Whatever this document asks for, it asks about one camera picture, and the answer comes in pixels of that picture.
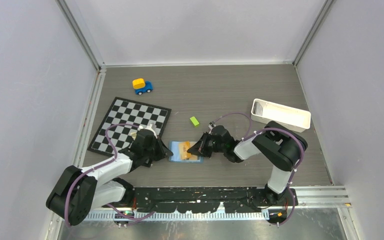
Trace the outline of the blue card holder wallet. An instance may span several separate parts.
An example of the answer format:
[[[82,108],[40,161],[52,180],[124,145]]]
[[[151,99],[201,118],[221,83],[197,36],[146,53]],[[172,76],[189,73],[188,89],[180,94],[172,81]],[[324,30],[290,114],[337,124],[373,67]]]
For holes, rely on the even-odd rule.
[[[202,163],[203,157],[188,153],[187,150],[192,147],[195,141],[171,141],[169,150],[173,153],[168,158],[173,163]]]

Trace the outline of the stack of credit cards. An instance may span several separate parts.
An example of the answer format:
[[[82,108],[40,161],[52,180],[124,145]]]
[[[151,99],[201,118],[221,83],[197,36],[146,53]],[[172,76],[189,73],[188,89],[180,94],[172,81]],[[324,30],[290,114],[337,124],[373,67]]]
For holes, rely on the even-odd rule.
[[[264,111],[264,106],[260,102],[255,102],[253,106],[253,114],[256,116],[262,116]]]

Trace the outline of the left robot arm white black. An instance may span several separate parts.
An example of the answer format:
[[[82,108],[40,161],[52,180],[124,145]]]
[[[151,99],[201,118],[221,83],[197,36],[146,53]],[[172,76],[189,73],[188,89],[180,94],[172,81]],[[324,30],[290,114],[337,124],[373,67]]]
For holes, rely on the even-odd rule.
[[[115,152],[113,157],[88,167],[68,166],[45,206],[69,226],[80,224],[91,210],[107,204],[128,207],[134,199],[133,186],[120,176],[172,155],[152,129],[139,129],[129,147]]]

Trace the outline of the orange VIP credit card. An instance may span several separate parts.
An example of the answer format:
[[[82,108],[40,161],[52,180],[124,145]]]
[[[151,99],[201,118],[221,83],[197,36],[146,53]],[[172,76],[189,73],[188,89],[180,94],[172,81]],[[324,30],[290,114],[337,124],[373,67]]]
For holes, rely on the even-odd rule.
[[[187,160],[191,157],[191,153],[188,152],[191,147],[191,143],[189,141],[180,142],[178,145],[179,155],[181,160]]]

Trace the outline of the gold credit card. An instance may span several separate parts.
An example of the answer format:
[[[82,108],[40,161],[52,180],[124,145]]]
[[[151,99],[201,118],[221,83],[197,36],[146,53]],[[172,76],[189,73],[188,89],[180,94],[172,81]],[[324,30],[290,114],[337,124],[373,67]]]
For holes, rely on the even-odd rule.
[[[188,162],[191,163],[200,163],[203,161],[203,158],[196,155],[191,155],[188,159],[186,159]]]

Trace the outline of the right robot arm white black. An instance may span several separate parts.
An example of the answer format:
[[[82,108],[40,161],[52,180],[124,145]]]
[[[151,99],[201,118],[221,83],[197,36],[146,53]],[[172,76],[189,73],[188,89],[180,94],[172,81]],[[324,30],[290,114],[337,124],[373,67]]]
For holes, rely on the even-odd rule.
[[[304,158],[307,141],[276,121],[255,131],[242,140],[234,139],[222,125],[212,127],[191,146],[191,155],[209,158],[213,153],[222,153],[232,163],[241,163],[248,158],[262,154],[272,164],[272,172],[266,184],[265,198],[271,205],[279,205],[286,197],[293,173]]]

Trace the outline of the white plastic box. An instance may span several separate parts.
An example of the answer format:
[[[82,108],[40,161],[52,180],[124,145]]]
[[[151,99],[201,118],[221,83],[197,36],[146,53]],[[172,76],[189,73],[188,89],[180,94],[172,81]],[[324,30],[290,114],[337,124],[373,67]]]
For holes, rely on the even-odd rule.
[[[263,105],[262,116],[253,114],[255,103],[261,103]],[[255,98],[253,100],[250,117],[253,121],[263,124],[275,121],[283,127],[298,133],[302,133],[311,127],[311,113],[309,111],[259,98]]]

